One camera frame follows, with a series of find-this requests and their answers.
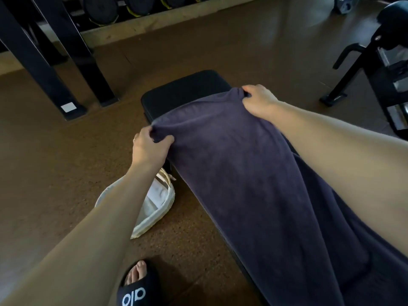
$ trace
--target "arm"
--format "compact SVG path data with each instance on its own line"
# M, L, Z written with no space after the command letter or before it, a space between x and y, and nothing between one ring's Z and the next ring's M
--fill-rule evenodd
M408 255L408 142L280 102L244 86L243 104L273 123L370 228Z
M151 127L136 134L132 165L78 226L33 268L2 306L106 305L147 191L172 136L155 144Z

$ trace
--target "rubber gym floor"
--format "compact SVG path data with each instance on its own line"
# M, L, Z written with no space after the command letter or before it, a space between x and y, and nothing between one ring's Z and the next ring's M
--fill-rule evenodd
M0 76L0 300L125 174L133 136L146 125L140 97L152 88L214 69L233 86L263 84L282 101L392 135L363 73L344 101L318 102L358 56L335 71L340 52L370 41L384 4L362 0L346 16L332 7L333 0L257 0L98 47L98 65L121 101L100 108L68 61L56 70L89 108L70 122L27 71ZM181 179L174 186L172 209L129 242L118 278L152 257L170 305L258 305L194 195Z

